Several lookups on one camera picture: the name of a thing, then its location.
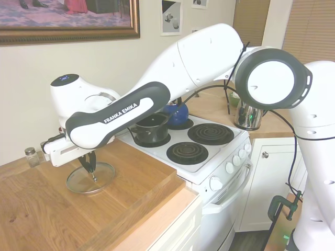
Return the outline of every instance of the oven door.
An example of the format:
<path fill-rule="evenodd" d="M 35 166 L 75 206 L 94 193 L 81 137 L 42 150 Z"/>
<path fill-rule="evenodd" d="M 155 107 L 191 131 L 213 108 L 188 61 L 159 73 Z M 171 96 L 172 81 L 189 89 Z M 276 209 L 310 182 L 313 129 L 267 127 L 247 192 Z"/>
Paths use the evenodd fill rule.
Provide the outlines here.
<path fill-rule="evenodd" d="M 217 203 L 210 202 L 204 206 L 198 244 L 200 251 L 217 251 L 223 246 L 229 249 L 232 238 L 227 236 L 233 230 L 238 214 L 237 199 L 250 179 L 252 167 L 250 161 L 245 162 L 241 167 L 241 175 L 233 182 L 227 193 Z"/>

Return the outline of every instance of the stainless steel kettle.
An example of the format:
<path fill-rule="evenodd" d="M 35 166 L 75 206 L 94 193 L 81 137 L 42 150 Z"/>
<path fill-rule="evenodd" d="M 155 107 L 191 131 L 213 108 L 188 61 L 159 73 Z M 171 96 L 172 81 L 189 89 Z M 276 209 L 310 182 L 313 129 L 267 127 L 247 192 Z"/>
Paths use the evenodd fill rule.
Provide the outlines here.
<path fill-rule="evenodd" d="M 257 130 L 261 126 L 262 117 L 266 113 L 267 111 L 249 106 L 240 100 L 236 108 L 234 125 L 248 131 Z"/>

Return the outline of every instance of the window blind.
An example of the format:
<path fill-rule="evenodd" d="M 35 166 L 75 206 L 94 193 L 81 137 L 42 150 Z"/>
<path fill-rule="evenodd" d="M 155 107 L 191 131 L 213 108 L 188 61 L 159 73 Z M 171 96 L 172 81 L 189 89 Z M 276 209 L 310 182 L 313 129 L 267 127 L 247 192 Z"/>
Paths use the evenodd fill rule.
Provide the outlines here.
<path fill-rule="evenodd" d="M 283 50 L 304 64 L 335 61 L 335 1 L 294 0 Z"/>
<path fill-rule="evenodd" d="M 236 0 L 233 27 L 244 44 L 262 45 L 270 0 Z"/>

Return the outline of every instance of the kitchen counter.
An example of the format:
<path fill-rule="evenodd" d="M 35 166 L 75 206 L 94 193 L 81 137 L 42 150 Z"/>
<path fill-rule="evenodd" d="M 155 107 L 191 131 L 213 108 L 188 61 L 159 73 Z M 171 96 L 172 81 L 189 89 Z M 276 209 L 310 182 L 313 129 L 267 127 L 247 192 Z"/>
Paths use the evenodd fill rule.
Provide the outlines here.
<path fill-rule="evenodd" d="M 186 104 L 189 114 L 235 127 L 233 124 L 235 107 L 230 106 L 230 115 L 227 110 L 227 101 L 223 88 L 213 88 L 199 93 L 200 97 L 191 98 Z M 290 121 L 287 110 L 277 110 L 284 118 Z M 256 131 L 249 131 L 250 139 L 257 138 L 290 138 L 293 137 L 288 125 L 275 114 L 268 112 Z"/>
<path fill-rule="evenodd" d="M 150 238 L 148 231 L 141 235 L 136 230 L 155 215 L 155 221 L 165 217 L 163 226 L 169 226 L 196 197 L 175 169 L 119 140 L 98 149 L 96 156 L 112 164 L 116 175 L 92 195 L 70 192 L 65 185 L 79 166 L 77 160 L 61 167 L 46 162 L 30 168 L 22 158 L 1 166 L 2 250 L 110 251 L 136 238 L 142 245 L 137 250 L 145 250 L 164 229 L 147 224 Z"/>

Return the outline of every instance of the black pot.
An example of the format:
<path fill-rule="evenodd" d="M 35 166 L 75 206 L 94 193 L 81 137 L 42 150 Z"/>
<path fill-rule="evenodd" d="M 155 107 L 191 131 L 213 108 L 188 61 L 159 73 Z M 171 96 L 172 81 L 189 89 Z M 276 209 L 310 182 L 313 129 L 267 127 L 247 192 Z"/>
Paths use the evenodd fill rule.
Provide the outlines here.
<path fill-rule="evenodd" d="M 131 131 L 136 133 L 136 138 L 143 143 L 157 143 L 165 140 L 168 134 L 166 122 L 158 128 L 166 119 L 163 113 L 154 113 L 137 122 Z"/>

